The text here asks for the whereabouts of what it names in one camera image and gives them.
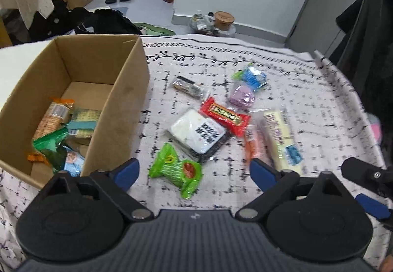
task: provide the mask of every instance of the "red candy wrapper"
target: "red candy wrapper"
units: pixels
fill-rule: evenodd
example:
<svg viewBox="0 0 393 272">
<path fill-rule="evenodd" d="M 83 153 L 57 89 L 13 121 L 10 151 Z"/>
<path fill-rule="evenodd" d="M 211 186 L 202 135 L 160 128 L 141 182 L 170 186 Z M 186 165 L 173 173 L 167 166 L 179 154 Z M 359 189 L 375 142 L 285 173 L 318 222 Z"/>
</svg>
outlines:
<svg viewBox="0 0 393 272">
<path fill-rule="evenodd" d="M 228 128 L 237 137 L 242 137 L 250 121 L 251 116 L 237 114 L 228 108 L 218 105 L 213 97 L 206 100 L 199 109 L 199 112 L 216 120 L 219 124 Z"/>
</svg>

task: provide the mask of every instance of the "purple package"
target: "purple package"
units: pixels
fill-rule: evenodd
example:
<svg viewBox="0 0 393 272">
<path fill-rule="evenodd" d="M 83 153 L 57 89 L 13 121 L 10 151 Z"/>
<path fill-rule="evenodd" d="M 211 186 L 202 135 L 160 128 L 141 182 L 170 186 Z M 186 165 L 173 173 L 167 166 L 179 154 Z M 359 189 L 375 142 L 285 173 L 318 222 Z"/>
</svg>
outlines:
<svg viewBox="0 0 393 272">
<path fill-rule="evenodd" d="M 229 97 L 229 101 L 242 109 L 248 109 L 252 106 L 255 96 L 250 87 L 245 83 L 237 84 Z"/>
</svg>

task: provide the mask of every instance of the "open cardboard box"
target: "open cardboard box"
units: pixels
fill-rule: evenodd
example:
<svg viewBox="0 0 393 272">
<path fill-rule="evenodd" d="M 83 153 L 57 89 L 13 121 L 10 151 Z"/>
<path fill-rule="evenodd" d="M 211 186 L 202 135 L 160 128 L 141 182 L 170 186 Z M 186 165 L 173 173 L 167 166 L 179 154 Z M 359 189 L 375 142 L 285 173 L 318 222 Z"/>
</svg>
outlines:
<svg viewBox="0 0 393 272">
<path fill-rule="evenodd" d="M 31 139 L 52 100 L 102 110 L 81 175 L 112 170 L 131 155 L 149 69 L 135 35 L 74 35 L 51 41 L 26 70 L 0 112 L 0 167 L 40 189 L 52 177 L 29 162 Z"/>
</svg>

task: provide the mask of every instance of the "patterned tablecloth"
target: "patterned tablecloth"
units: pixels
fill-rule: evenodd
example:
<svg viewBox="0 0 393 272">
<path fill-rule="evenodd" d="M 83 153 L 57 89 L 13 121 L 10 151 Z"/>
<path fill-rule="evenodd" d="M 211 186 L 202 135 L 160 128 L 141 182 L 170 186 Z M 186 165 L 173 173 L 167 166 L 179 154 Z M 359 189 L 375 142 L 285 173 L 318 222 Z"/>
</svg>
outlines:
<svg viewBox="0 0 393 272">
<path fill-rule="evenodd" d="M 254 107 L 286 106 L 307 176 L 330 170 L 353 195 L 362 192 L 376 197 L 341 177 L 340 166 L 348 157 L 379 167 L 384 167 L 384 162 L 357 94 L 328 59 L 313 60 L 309 54 L 286 49 L 196 35 L 143 37 L 143 43 L 151 83 L 149 100 L 141 114 L 139 146 L 135 148 L 141 171 L 129 193 L 154 213 L 161 208 L 229 208 L 234 213 L 261 193 L 242 170 L 240 139 L 230 140 L 214 160 L 204 164 L 204 177 L 190 200 L 181 199 L 178 189 L 166 179 L 147 176 L 157 151 L 168 141 L 168 125 L 188 107 L 199 105 L 171 87 L 172 79 L 182 75 L 203 83 L 211 88 L 217 101 L 225 102 L 232 87 L 231 75 L 248 63 L 264 69 L 269 79 L 269 87 L 258 94 Z M 0 180 L 0 254 L 7 264 L 16 267 L 23 253 L 15 240 L 14 226 L 37 190 L 5 171 Z M 374 238 L 365 259 L 377 267 L 384 258 L 390 234 L 376 220 L 372 222 Z"/>
</svg>

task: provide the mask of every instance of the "food wrapper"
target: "food wrapper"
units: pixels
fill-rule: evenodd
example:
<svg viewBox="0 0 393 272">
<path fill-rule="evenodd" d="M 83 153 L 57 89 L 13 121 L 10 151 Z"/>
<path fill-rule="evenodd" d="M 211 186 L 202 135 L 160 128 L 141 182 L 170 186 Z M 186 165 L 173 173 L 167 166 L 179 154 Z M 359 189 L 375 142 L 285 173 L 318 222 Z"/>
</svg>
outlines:
<svg viewBox="0 0 393 272">
<path fill-rule="evenodd" d="M 101 110 L 94 109 L 75 109 L 71 121 L 74 123 L 82 122 L 95 122 L 97 123 L 101 115 Z M 90 139 L 93 137 L 94 129 L 69 129 L 69 135 L 71 139 L 79 142 L 83 145 L 88 145 Z"/>
<path fill-rule="evenodd" d="M 173 146 L 165 143 L 149 170 L 150 178 L 161 176 L 165 176 L 176 187 L 179 187 L 181 197 L 188 199 L 198 188 L 203 174 L 199 163 L 191 160 L 179 161 Z"/>
<path fill-rule="evenodd" d="M 84 158 L 67 146 L 64 146 L 64 148 L 67 151 L 67 157 L 63 170 L 68 171 L 72 177 L 79 177 L 83 168 Z"/>
<path fill-rule="evenodd" d="M 53 98 L 44 117 L 42 118 L 33 140 L 41 138 L 60 128 L 62 124 L 68 123 L 70 112 L 74 104 L 72 99 Z"/>
<path fill-rule="evenodd" d="M 169 128 L 170 136 L 192 159 L 204 163 L 223 146 L 232 134 L 215 120 L 189 108 Z"/>
<path fill-rule="evenodd" d="M 204 102 L 210 94 L 210 91 L 207 87 L 202 86 L 201 84 L 197 84 L 192 80 L 184 78 L 182 76 L 177 76 L 172 85 L 177 90 L 185 92 L 186 94 L 190 95 L 193 98 L 199 99 Z"/>
<path fill-rule="evenodd" d="M 259 122 L 276 170 L 290 169 L 303 175 L 303 157 L 296 146 L 286 109 L 263 109 L 251 114 Z"/>
<path fill-rule="evenodd" d="M 254 64 L 249 64 L 242 71 L 238 71 L 232 76 L 235 80 L 242 80 L 252 89 L 252 91 L 259 90 L 265 87 L 268 83 L 266 73 L 258 69 Z"/>
<path fill-rule="evenodd" d="M 199 112 L 213 118 L 219 124 L 229 129 L 229 131 L 237 137 L 244 136 L 244 130 L 251 118 L 249 115 L 238 114 L 233 110 L 229 110 L 228 108 L 217 104 L 213 97 L 210 97 L 202 104 Z"/>
<path fill-rule="evenodd" d="M 244 133 L 244 155 L 246 160 L 244 167 L 246 169 L 254 158 L 272 166 L 264 135 L 254 123 L 249 124 Z"/>
<path fill-rule="evenodd" d="M 33 141 L 34 148 L 45 156 L 54 173 L 64 169 L 67 150 L 62 146 L 62 142 L 67 135 L 68 129 L 63 127 Z"/>
<path fill-rule="evenodd" d="M 236 82 L 229 96 L 230 103 L 247 110 L 255 101 L 252 89 L 245 82 Z"/>
</svg>

